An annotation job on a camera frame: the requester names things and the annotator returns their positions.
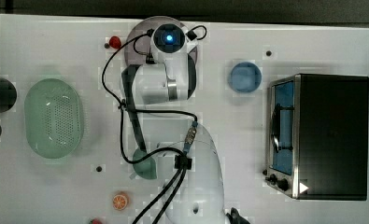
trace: oven door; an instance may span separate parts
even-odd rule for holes
[[[278,84],[272,89],[270,126],[271,168],[285,175],[292,174],[294,82]]]

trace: cable clip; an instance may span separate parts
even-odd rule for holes
[[[118,106],[118,109],[121,110],[123,108],[126,108],[126,101],[125,99],[122,99],[121,104]]]
[[[186,170],[190,170],[192,168],[192,159],[187,158],[187,156],[176,156],[175,168],[176,169],[183,168]]]

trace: connector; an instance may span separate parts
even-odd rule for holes
[[[192,159],[187,158],[187,156],[179,156],[175,157],[175,168],[180,169],[184,168],[190,170],[192,168]]]
[[[184,151],[185,154],[188,154],[190,152],[190,148],[191,148],[193,140],[195,139],[195,136],[196,136],[196,127],[197,126],[198,126],[198,122],[194,121],[192,123],[192,126],[190,127],[190,129],[187,131],[187,136],[185,137],[184,148],[183,148],[183,151]]]
[[[186,34],[186,36],[190,39],[190,41],[193,41],[194,39],[196,39],[196,37],[198,37],[198,36],[196,35],[196,33],[195,33],[193,30],[190,30],[190,31]]]
[[[155,64],[154,58],[152,57],[151,53],[149,53],[146,57],[146,64]]]
[[[154,29],[147,30],[147,36],[151,37],[153,33],[154,33]]]

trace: blue led light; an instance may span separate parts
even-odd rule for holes
[[[167,35],[166,36],[166,40],[169,41],[169,42],[171,42],[173,40],[173,37],[171,35]]]

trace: red button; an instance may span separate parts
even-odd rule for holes
[[[102,222],[99,221],[98,219],[94,219],[94,220],[91,221],[90,224],[102,224]]]
[[[110,38],[108,44],[114,49],[120,49],[122,45],[120,38],[115,35]]]

